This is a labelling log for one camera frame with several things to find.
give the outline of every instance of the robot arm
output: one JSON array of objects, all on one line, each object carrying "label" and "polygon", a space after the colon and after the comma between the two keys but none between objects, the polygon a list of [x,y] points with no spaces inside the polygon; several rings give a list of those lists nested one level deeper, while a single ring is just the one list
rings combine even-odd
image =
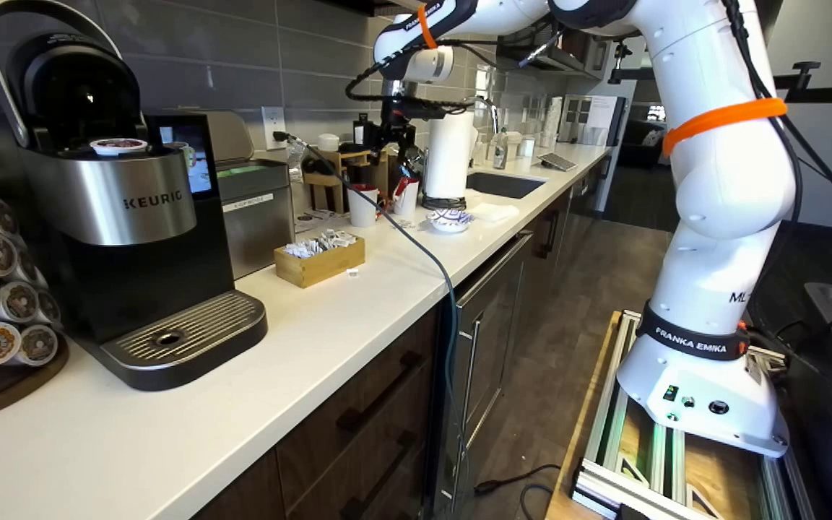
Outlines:
[{"label": "robot arm", "polygon": [[658,423],[780,456],[774,390],[736,334],[796,199],[755,0],[440,0],[381,32],[378,69],[436,81],[452,58],[410,69],[440,51],[433,36],[510,33],[550,12],[593,33],[644,33],[669,108],[679,228],[618,383]]}]

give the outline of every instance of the countertop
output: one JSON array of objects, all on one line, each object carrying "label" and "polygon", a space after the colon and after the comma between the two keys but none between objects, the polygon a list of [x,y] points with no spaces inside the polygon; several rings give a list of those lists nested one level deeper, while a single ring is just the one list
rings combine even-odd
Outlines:
[{"label": "countertop", "polygon": [[[569,170],[510,165],[543,179],[523,199],[468,191],[466,234],[414,224],[466,279],[530,224],[604,147],[559,147]],[[361,230],[368,263],[299,287],[273,267],[237,283],[267,302],[270,334],[214,371],[164,391],[124,387],[85,350],[30,399],[0,410],[0,517],[190,517],[277,443],[371,357],[445,298],[440,267],[390,221]]]}]

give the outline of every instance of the floor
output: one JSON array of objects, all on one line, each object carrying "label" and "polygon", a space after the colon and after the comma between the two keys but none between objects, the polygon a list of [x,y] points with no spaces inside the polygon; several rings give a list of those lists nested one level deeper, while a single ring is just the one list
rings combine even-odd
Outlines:
[{"label": "floor", "polygon": [[[497,449],[489,480],[560,465],[580,391],[614,308],[643,308],[676,228],[674,182],[666,168],[621,168],[604,215],[575,218],[575,257],[553,286],[540,325],[521,338],[521,354],[492,422]],[[807,328],[807,279],[832,283],[832,230],[786,228],[749,302],[770,331]],[[559,471],[504,484],[475,503],[478,520],[543,517]]]}]

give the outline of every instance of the black machine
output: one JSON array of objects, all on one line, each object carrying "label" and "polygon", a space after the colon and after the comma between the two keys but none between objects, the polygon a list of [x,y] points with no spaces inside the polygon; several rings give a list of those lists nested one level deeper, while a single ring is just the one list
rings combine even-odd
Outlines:
[{"label": "black machine", "polygon": [[117,43],[56,0],[0,0],[81,33],[43,33],[0,69],[21,147],[0,192],[53,283],[66,331],[140,390],[214,368],[267,334],[260,300],[235,287],[203,116],[143,116]]}]

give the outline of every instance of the small box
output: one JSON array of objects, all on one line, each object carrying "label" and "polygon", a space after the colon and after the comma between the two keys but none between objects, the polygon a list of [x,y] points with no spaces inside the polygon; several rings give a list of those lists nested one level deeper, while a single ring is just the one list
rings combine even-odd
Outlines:
[{"label": "small box", "polygon": [[296,286],[312,286],[312,283],[322,283],[326,276],[336,276],[354,266],[361,266],[364,263],[364,240],[355,235],[354,244],[348,247],[329,247],[329,251],[322,251],[315,257],[293,257],[286,254],[284,247],[274,247],[274,270],[277,276],[296,283]]}]

